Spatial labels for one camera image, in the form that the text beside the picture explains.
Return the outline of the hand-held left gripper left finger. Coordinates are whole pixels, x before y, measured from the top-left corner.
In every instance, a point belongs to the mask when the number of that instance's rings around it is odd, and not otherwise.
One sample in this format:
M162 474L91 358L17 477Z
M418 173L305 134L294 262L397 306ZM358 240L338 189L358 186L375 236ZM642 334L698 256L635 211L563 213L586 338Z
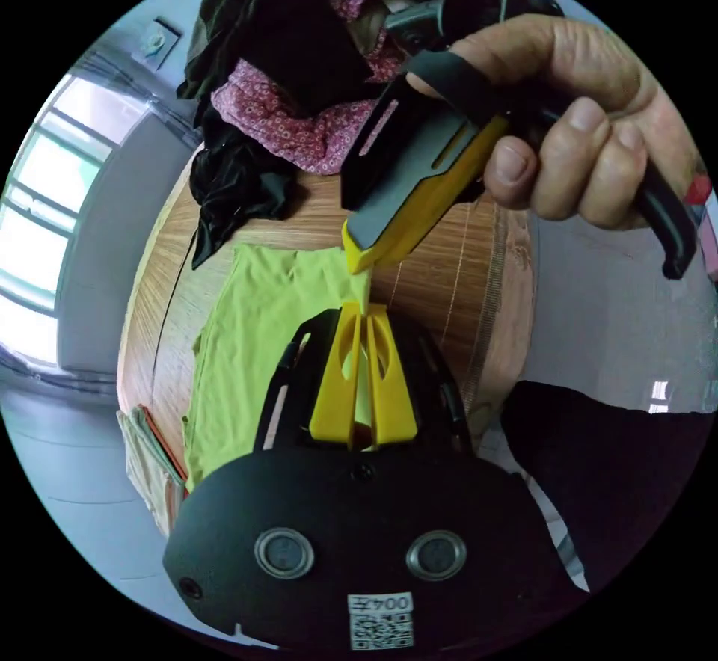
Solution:
M353 446L360 366L360 304L344 304L331 340L309 424L318 443Z

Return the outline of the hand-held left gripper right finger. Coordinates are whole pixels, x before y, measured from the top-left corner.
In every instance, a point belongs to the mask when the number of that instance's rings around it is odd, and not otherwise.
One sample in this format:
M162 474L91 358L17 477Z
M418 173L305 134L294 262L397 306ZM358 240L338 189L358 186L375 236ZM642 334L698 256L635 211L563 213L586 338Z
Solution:
M384 305L367 308L366 356L373 445L410 443L417 435L417 421Z

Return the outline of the person's right hand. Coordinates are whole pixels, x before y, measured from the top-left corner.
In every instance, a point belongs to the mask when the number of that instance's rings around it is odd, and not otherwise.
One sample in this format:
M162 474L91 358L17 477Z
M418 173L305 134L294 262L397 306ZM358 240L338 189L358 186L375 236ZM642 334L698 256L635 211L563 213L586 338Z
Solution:
M602 230L646 227L634 207L653 161L685 197L705 166L681 113L633 50L592 23L524 15L456 41L452 53L497 86L542 78L571 104L534 150L502 137L484 170L486 191L547 221L580 216Z

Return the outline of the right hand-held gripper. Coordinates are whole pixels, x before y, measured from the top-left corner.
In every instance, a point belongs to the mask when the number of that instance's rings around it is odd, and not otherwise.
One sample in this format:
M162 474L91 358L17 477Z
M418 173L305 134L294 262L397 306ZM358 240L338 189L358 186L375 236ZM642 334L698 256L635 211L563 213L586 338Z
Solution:
M350 274L401 262L454 204L488 191L549 221L646 225L664 275L684 276L699 153L620 38L554 0L433 0L387 28L409 57L341 169Z

